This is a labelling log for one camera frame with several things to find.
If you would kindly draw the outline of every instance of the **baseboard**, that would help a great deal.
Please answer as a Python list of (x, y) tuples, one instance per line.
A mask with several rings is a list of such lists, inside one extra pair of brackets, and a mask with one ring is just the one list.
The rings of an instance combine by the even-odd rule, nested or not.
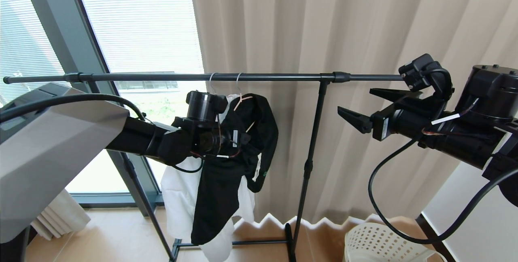
[[(430, 223), (426, 220), (426, 218), (422, 214), (420, 214), (419, 217), (416, 218), (416, 222), (418, 223), (418, 225), (420, 226), (420, 228), (422, 229), (422, 231), (428, 238), (437, 237), (437, 233), (433, 230)], [(442, 243), (442, 242), (434, 243), (433, 247), (435, 248), (436, 251), (441, 253), (442, 256), (444, 256), (444, 258), (446, 258), (446, 260), (448, 260), (448, 262), (456, 262), (455, 258), (453, 258), (453, 255), (450, 253), (450, 251), (448, 251), (448, 248), (446, 248), (444, 243)]]

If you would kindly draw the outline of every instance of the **white wall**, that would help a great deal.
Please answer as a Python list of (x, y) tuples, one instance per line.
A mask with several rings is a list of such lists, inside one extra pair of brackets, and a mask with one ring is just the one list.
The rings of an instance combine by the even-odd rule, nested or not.
[[(442, 234), (487, 183), (481, 171), (461, 163), (422, 214)], [(518, 207), (494, 188), (444, 242), (458, 262), (518, 261)]]

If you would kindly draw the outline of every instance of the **window blind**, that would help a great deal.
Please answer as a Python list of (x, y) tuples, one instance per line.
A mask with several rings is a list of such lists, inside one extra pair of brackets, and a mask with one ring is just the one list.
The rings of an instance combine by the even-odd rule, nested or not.
[(203, 73), (192, 0), (83, 0), (111, 72)]
[[(0, 76), (63, 74), (31, 0), (0, 0)], [(42, 83), (0, 83), (2, 106)]]

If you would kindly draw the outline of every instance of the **clothing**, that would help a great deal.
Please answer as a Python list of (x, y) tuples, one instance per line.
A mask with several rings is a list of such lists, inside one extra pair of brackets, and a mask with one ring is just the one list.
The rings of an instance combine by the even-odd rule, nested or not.
[[(278, 130), (268, 101), (247, 94), (237, 109), (240, 97), (227, 97), (229, 105), (220, 115), (222, 127), (232, 124), (250, 141), (231, 158), (206, 159), (201, 171), (185, 173), (167, 167), (162, 180), (167, 230), (175, 238), (191, 236), (211, 262), (224, 261), (231, 250), (234, 230), (232, 216), (253, 222), (253, 192), (261, 190), (270, 167)], [(186, 170), (199, 168), (201, 160), (188, 157), (177, 166)]]

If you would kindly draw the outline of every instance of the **hanger hook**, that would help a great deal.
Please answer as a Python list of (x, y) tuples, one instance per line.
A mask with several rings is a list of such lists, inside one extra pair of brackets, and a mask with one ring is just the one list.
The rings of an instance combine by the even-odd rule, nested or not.
[(210, 85), (210, 88), (212, 88), (212, 91), (214, 92), (214, 94), (216, 94), (216, 89), (214, 89), (214, 86), (212, 85), (212, 76), (214, 76), (215, 73), (212, 73), (210, 75), (210, 78), (209, 78), (209, 85)]
[(239, 81), (239, 76), (241, 76), (241, 74), (242, 74), (242, 73), (237, 74), (237, 78), (236, 78), (236, 87), (237, 87), (237, 89), (239, 90), (239, 95), (242, 95), (242, 94), (243, 94), (243, 92), (241, 91), (241, 88), (239, 87), (239, 82), (238, 82), (238, 81)]

